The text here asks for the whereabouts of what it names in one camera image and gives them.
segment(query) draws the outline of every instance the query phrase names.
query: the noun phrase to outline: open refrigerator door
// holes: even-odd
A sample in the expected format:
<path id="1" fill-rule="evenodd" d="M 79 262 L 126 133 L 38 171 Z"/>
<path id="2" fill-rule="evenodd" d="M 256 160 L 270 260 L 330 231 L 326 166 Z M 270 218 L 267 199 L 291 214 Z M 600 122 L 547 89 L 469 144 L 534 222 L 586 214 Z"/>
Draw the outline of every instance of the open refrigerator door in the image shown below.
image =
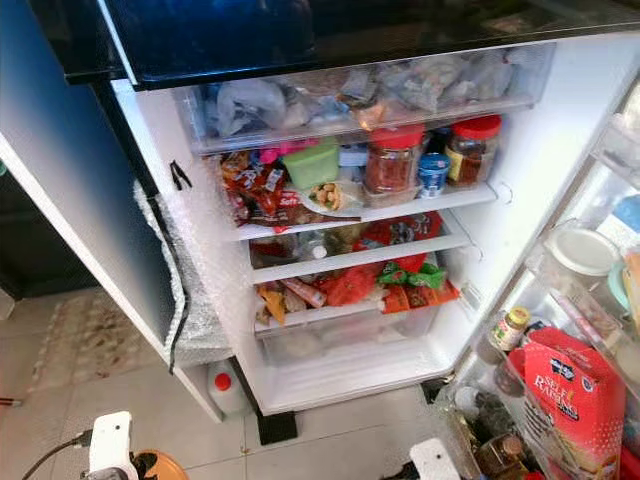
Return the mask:
<path id="1" fill-rule="evenodd" d="M 522 467 L 546 478 L 640 476 L 639 100 L 636 83 L 440 391 L 476 434 L 470 451 L 491 478 L 524 478 Z M 504 435 L 524 441 L 519 457 L 495 448 Z"/>

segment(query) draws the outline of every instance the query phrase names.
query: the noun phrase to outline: spice jar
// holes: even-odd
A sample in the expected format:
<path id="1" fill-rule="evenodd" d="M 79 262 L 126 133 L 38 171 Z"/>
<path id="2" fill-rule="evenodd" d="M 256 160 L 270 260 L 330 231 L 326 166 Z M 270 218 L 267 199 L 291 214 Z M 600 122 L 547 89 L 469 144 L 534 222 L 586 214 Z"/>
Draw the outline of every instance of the spice jar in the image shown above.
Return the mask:
<path id="1" fill-rule="evenodd" d="M 526 308 L 512 308 L 491 330 L 491 341 L 502 351 L 512 350 L 518 345 L 530 318 L 531 314 Z"/>
<path id="2" fill-rule="evenodd" d="M 390 193 L 414 188 L 423 137 L 422 125 L 374 130 L 364 178 L 367 190 Z"/>
<path id="3" fill-rule="evenodd" d="M 451 160 L 447 182 L 468 186 L 484 182 L 498 149 L 498 133 L 502 126 L 499 115 L 472 118 L 453 125 L 453 134 L 445 148 Z"/>

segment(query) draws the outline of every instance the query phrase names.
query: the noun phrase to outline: condiment bottle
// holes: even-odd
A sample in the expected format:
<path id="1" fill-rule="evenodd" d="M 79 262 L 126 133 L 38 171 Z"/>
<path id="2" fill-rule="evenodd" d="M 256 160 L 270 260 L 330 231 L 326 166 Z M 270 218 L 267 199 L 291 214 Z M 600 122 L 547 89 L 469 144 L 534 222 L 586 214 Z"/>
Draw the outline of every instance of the condiment bottle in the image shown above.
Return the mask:
<path id="1" fill-rule="evenodd" d="M 524 447 L 522 440 L 512 433 L 493 438 L 475 453 L 478 467 L 485 475 L 495 478 L 520 463 Z"/>
<path id="2" fill-rule="evenodd" d="M 530 318 L 531 314 L 526 308 L 512 308 L 511 311 L 502 317 L 496 326 L 493 327 L 490 340 L 496 347 L 504 352 L 512 350 L 518 345 Z"/>
<path id="3" fill-rule="evenodd" d="M 445 148 L 451 159 L 447 178 L 450 185 L 468 186 L 487 179 L 498 149 L 501 126 L 500 115 L 453 124 L 453 134 Z"/>

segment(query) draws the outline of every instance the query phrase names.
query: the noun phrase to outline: red jar lid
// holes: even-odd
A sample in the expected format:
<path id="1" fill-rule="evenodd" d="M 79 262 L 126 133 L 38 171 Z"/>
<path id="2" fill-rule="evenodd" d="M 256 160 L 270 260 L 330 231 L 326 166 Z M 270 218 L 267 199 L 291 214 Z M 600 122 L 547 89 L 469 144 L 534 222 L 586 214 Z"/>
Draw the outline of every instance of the red jar lid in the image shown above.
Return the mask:
<path id="1" fill-rule="evenodd" d="M 226 373 L 219 373 L 216 375 L 216 379 L 213 381 L 218 390 L 224 392 L 231 387 L 231 377 Z"/>
<path id="2" fill-rule="evenodd" d="M 424 125 L 407 125 L 398 128 L 379 128 L 371 132 L 371 140 L 380 148 L 400 150 L 422 143 Z"/>
<path id="3" fill-rule="evenodd" d="M 485 140 L 498 134 L 502 126 L 500 115 L 472 118 L 453 124 L 453 133 L 473 140 Z"/>

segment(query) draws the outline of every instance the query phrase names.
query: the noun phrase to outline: black cable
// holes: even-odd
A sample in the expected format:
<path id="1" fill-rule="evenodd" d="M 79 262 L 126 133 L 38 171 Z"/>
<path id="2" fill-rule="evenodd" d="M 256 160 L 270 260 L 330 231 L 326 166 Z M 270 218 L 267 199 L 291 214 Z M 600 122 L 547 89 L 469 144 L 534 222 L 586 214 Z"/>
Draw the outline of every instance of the black cable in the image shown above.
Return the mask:
<path id="1" fill-rule="evenodd" d="M 77 437 L 72 438 L 71 440 L 66 441 L 64 443 L 61 443 L 57 447 L 49 450 L 42 457 L 40 457 L 40 460 L 38 460 L 36 463 L 33 464 L 33 466 L 29 469 L 29 471 L 24 474 L 24 476 L 22 477 L 22 480 L 28 480 L 29 477 L 33 475 L 38 468 L 40 468 L 40 465 L 42 465 L 50 457 L 52 457 L 59 451 L 64 450 L 67 447 L 76 446 L 76 445 L 80 445 L 82 447 L 88 447 L 91 444 L 92 434 L 93 434 L 93 430 L 85 430 Z"/>

